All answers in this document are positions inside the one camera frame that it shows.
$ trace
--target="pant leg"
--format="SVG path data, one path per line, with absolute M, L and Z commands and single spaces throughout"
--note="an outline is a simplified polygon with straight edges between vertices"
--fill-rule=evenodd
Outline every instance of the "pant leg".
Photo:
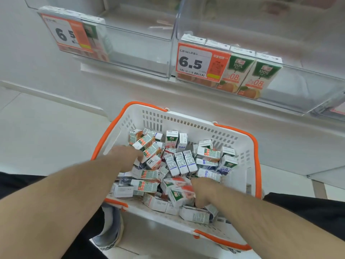
M 345 241 L 344 202 L 277 193 L 269 193 L 263 200 L 290 210 Z
M 42 180 L 45 176 L 18 175 L 0 172 L 0 199 L 18 191 L 30 184 Z M 89 239 L 101 233 L 104 226 L 104 212 L 100 207 L 84 228 L 77 235 L 71 246 L 68 248 L 63 259 L 95 259 L 107 257 L 95 247 Z

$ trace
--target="hand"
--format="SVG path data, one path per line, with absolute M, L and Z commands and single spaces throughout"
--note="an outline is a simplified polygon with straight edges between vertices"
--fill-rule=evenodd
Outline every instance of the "hand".
M 191 179 L 195 193 L 195 205 L 197 208 L 204 208 L 211 203 L 212 190 L 219 186 L 219 183 L 211 178 L 199 177 Z
M 107 156 L 116 159 L 118 165 L 120 165 L 120 173 L 126 173 L 132 170 L 134 161 L 137 158 L 142 161 L 144 154 L 133 146 L 118 145 L 113 146 Z

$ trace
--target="person's right arm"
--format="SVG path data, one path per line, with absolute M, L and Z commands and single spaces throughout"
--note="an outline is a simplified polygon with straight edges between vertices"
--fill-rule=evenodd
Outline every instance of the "person's right arm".
M 193 178 L 196 206 L 213 204 L 262 259 L 342 258 L 345 242 L 277 205 Z

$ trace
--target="white wall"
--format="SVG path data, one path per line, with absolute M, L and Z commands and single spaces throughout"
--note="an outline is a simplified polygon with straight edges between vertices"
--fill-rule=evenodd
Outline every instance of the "white wall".
M 344 125 L 248 105 L 195 85 L 185 89 L 114 70 L 98 72 L 108 77 L 82 73 L 24 0 L 0 0 L 0 20 L 0 80 L 99 106 L 111 119 L 127 102 L 141 100 L 248 130 L 259 141 L 261 162 L 282 170 L 306 175 L 345 165 Z

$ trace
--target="white tile floor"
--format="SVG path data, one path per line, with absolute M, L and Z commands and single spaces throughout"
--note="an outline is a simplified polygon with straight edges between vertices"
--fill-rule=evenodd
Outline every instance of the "white tile floor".
M 109 125 L 106 117 L 19 94 L 0 87 L 0 171 L 48 175 L 88 160 Z M 262 165 L 265 193 L 314 197 L 305 176 Z M 326 185 L 329 199 L 345 201 L 345 190 Z M 253 252 L 233 255 L 206 239 L 194 239 L 165 225 L 123 213 L 125 232 L 120 247 L 108 258 L 132 259 L 137 254 L 167 258 L 258 258 Z

